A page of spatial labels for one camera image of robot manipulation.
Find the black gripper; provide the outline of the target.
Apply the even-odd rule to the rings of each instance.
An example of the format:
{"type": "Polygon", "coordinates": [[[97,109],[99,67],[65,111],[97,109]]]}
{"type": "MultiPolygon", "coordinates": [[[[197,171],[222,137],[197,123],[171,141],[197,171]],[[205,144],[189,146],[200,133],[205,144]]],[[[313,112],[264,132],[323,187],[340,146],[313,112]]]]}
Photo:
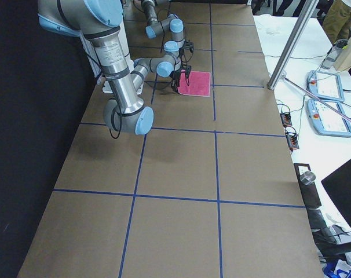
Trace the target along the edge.
{"type": "Polygon", "coordinates": [[[189,76],[190,73],[192,71],[192,66],[191,65],[183,65],[181,67],[181,72],[185,75],[185,76],[189,76]]]}
{"type": "MultiPolygon", "coordinates": [[[[175,93],[178,92],[178,87],[180,86],[181,75],[182,75],[182,69],[178,69],[178,70],[172,72],[171,88],[172,88],[173,92],[175,92],[175,93]]],[[[185,74],[185,82],[186,82],[187,86],[190,85],[189,74],[185,74]]]]}

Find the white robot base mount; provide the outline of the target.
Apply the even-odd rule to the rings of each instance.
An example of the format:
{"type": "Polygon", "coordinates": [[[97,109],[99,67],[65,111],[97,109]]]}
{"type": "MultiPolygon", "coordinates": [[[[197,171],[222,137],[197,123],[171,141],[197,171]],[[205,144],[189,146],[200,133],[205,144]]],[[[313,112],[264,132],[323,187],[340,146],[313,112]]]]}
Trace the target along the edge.
{"type": "Polygon", "coordinates": [[[95,73],[105,78],[105,92],[141,93],[141,86],[129,85],[133,61],[130,58],[123,8],[119,1],[84,1],[87,10],[82,20],[83,49],[92,57],[95,73]]]}

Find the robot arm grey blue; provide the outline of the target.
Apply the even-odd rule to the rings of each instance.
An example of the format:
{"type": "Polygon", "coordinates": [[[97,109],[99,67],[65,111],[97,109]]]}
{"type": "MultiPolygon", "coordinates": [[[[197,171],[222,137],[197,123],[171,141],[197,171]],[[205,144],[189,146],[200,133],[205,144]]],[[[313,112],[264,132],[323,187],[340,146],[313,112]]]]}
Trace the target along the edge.
{"type": "Polygon", "coordinates": [[[93,46],[100,68],[113,92],[104,108],[104,121],[110,130],[136,135],[147,134],[154,112],[144,104],[138,90],[150,72],[175,77],[180,72],[180,51],[185,45],[184,25],[174,14],[158,21],[158,1],[141,1],[147,18],[149,38],[171,31],[172,40],[164,45],[161,58],[139,58],[130,69],[119,34],[123,21],[121,1],[38,1],[42,28],[65,36],[83,35],[93,46]]]}
{"type": "Polygon", "coordinates": [[[156,13],[156,6],[163,1],[141,1],[141,8],[147,20],[145,28],[149,39],[155,39],[160,35],[170,32],[172,38],[163,45],[163,58],[138,58],[134,61],[133,74],[144,77],[149,72],[155,72],[161,77],[170,77],[171,88],[177,92],[181,78],[184,77],[186,84],[189,84],[189,76],[192,67],[185,58],[185,52],[194,51],[193,42],[185,39],[184,23],[174,13],[169,13],[166,19],[159,20],[156,13]]]}

